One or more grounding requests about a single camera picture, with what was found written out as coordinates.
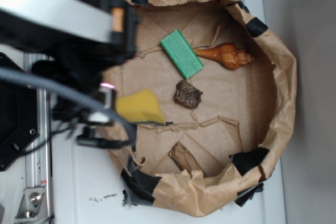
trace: screw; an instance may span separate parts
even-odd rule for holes
[[[33,214],[32,214],[32,212],[31,212],[31,210],[29,210],[29,211],[25,211],[25,212],[23,213],[23,216],[24,216],[25,218],[31,218],[31,217],[33,216]]]
[[[32,193],[29,197],[30,202],[36,206],[41,203],[42,196],[39,193]]]

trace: led light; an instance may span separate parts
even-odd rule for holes
[[[107,83],[107,82],[102,82],[100,84],[101,87],[105,87],[105,88],[109,88],[109,89],[115,89],[116,87],[110,83]]]

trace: orange seashell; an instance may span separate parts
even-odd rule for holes
[[[246,53],[244,49],[237,49],[234,43],[208,49],[194,49],[194,52],[200,57],[216,60],[229,69],[238,69],[254,61],[252,55]]]

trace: paper bag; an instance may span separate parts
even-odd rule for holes
[[[104,74],[118,96],[150,88],[167,126],[139,124],[137,145],[110,151],[133,204],[204,216],[235,200],[243,205],[275,164],[293,133],[296,60],[241,0],[127,0],[141,18],[137,56]],[[196,109],[174,102],[183,79],[160,46],[179,29],[192,47],[234,42],[255,61],[237,70],[200,58],[204,69],[188,82],[203,92]],[[105,127],[111,139],[125,135]],[[201,170],[180,171],[169,156],[180,142]]]

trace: green foam block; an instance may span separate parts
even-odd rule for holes
[[[185,79],[189,79],[204,67],[179,30],[169,34],[160,43]]]

